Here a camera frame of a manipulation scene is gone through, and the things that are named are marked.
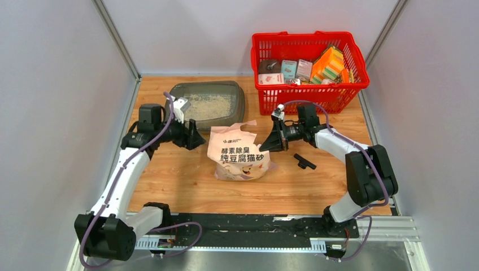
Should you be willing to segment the black bag clip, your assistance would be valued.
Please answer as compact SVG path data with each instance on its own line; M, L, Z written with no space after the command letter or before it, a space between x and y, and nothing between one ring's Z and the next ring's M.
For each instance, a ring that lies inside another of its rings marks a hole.
M305 159L304 157L300 156L299 154L294 154L293 157L295 159L297 159L298 167L300 167L302 169L311 168L312 170L315 170L316 167L317 167L314 163L310 162L309 160Z

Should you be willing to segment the pink cat litter bag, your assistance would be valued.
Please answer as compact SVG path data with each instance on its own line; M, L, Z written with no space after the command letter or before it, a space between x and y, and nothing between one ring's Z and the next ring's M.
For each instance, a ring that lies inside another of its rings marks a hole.
M277 168L269 151L260 151L256 134L242 130L256 121L213 126L210 130L207 156L216 163L214 176L218 180L251 181Z

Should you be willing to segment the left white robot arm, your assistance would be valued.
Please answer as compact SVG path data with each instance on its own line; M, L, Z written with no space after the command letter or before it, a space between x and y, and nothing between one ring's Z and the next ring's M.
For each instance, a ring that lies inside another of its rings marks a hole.
M161 143L193 150L206 142L195 120L184 120L189 106L185 98L168 102L168 108L155 103L140 106L138 120L121 141L119 160L104 192L90 211L75 219L81 260L88 256L108 263L127 261L145 234L166 234L173 229L167 204L148 202L131 217L127 217L127 209L141 174Z

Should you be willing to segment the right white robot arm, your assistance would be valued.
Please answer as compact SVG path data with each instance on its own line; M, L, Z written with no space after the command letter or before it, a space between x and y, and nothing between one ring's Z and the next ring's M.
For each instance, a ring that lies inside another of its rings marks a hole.
M284 119L285 105L279 104L271 113L273 127L260 150L286 151L290 142L302 139L344 163L347 191L325 209L326 218L322 220L324 233L335 237L344 230L346 221L372 207L387 205L399 186L384 146L359 143L334 129L328 120L322 123L316 112L320 108L302 100L297 106L298 120L288 125Z

